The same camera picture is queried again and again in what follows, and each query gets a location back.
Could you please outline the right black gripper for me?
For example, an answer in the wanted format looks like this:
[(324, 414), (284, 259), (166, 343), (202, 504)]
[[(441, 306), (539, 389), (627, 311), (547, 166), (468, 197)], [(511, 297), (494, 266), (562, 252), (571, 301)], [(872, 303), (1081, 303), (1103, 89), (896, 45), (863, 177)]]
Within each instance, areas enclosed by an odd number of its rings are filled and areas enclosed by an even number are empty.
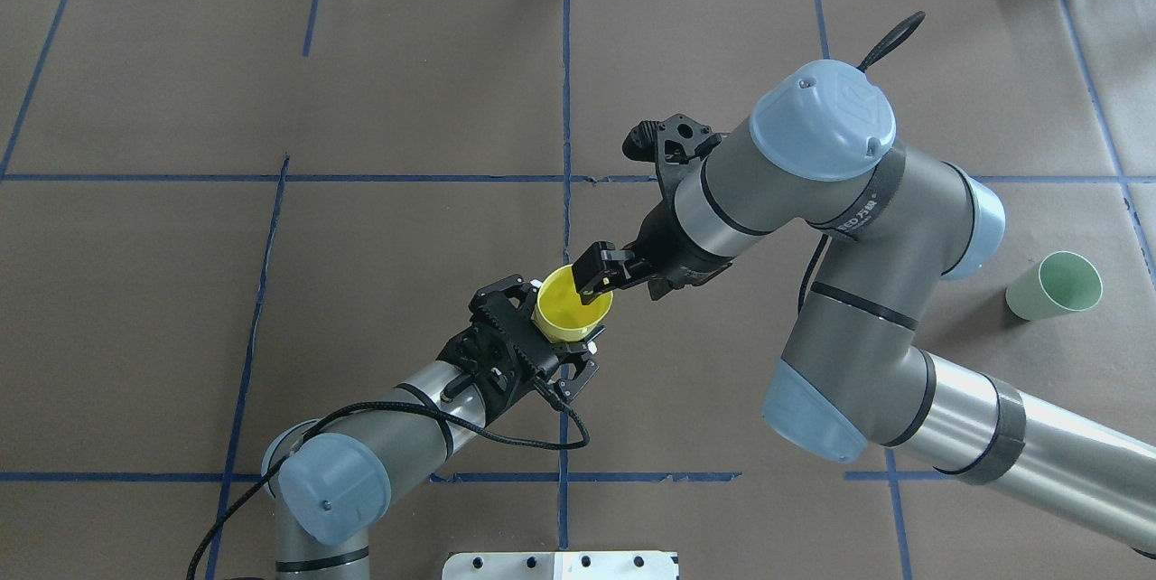
[(657, 302), (683, 287), (702, 287), (732, 265), (729, 256), (702, 250), (682, 230), (673, 205), (660, 202), (640, 222), (639, 235), (618, 250), (610, 241), (594, 241), (573, 262), (575, 292), (581, 305), (618, 289), (647, 283)]

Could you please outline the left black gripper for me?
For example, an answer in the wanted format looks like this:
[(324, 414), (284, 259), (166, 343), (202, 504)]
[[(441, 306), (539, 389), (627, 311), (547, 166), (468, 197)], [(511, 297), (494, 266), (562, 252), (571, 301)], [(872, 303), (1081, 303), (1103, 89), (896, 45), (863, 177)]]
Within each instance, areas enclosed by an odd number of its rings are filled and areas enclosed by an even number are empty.
[[(473, 315), (504, 315), (517, 313), (533, 315), (538, 303), (540, 280), (527, 280), (520, 274), (509, 275), (477, 289), (470, 299)], [(553, 391), (561, 402), (570, 404), (596, 374), (594, 339), (558, 342), (550, 345), (544, 339), (531, 341), (532, 354), (524, 354), (516, 341), (509, 341), (491, 326), (470, 327), (470, 377), (486, 408), (510, 408), (528, 392), (536, 389), (538, 379), (551, 379), (560, 367), (566, 373), (553, 382)]]

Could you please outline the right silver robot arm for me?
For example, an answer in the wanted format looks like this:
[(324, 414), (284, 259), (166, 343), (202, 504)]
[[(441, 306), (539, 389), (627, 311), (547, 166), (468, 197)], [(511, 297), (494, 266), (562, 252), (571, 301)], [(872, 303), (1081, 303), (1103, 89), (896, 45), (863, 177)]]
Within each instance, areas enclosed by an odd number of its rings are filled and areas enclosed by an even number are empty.
[(838, 463), (870, 443), (901, 451), (1153, 557), (1151, 444), (913, 345), (933, 289), (979, 272), (1006, 214), (965, 170), (901, 143), (859, 67), (812, 61), (735, 131), (673, 116), (623, 149), (652, 161), (661, 202), (624, 248), (575, 259), (583, 304), (702, 287), (803, 220), (829, 243), (769, 382), (769, 426)]

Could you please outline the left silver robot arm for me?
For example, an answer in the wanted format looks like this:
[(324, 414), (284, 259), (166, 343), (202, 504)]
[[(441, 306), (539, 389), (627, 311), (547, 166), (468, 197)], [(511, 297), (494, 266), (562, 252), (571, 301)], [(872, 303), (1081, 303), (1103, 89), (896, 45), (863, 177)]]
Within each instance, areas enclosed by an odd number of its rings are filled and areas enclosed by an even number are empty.
[[(277, 579), (368, 579), (371, 528), (474, 437), (542, 451), (587, 445), (573, 401), (596, 370), (594, 340), (610, 308), (610, 292), (575, 291), (569, 267), (542, 281), (507, 276), (480, 288), (466, 328), (384, 397), (286, 429), (257, 482), (274, 501)], [(494, 433), (529, 395), (573, 421), (579, 439)]]

